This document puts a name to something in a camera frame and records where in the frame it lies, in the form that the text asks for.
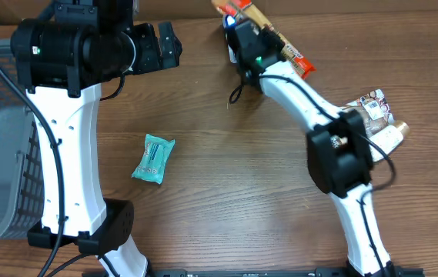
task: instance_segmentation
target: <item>wooden table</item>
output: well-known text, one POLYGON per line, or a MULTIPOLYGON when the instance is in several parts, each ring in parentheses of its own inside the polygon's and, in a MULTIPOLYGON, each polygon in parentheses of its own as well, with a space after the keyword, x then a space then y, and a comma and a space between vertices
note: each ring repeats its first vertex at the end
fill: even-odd
MULTIPOLYGON (((411 136, 393 159, 399 177, 375 195, 392 260, 438 276, 438 12, 271 18, 318 68, 309 83, 342 105, 381 88, 411 136)), ((331 200, 311 181, 304 135, 271 99, 246 89, 220 20, 174 21, 181 66, 127 78, 101 104, 99 168, 106 197, 135 204, 132 235, 157 269, 314 269, 342 265, 346 241, 331 200), (130 179, 145 134, 175 139, 162 185, 130 179)), ((0 38, 13 28, 0 27, 0 38)), ((112 93, 117 81, 104 85, 112 93)), ((374 183, 389 177, 386 165, 374 183)), ((36 275, 49 254, 0 242, 0 275, 36 275)), ((53 266, 77 254, 67 246, 53 266)), ((95 258, 62 272, 100 269, 95 258)))

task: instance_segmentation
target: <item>plastic bin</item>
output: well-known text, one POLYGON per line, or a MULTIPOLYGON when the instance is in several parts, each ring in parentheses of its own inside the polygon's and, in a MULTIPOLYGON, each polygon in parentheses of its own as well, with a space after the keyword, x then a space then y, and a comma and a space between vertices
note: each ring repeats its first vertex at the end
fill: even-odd
MULTIPOLYGON (((16 80, 10 41, 0 40, 0 66, 16 80)), ((23 239, 44 205, 41 154, 33 114, 0 79, 0 239, 23 239)))

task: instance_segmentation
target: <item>teal packet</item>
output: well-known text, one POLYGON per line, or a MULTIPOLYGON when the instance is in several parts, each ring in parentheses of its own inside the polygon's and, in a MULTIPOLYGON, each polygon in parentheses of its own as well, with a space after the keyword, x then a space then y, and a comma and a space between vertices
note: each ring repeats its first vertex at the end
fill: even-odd
POLYGON ((175 143, 175 140, 168 142, 163 138, 147 135, 142 161, 133 172, 132 177, 162 184, 166 163, 175 143))

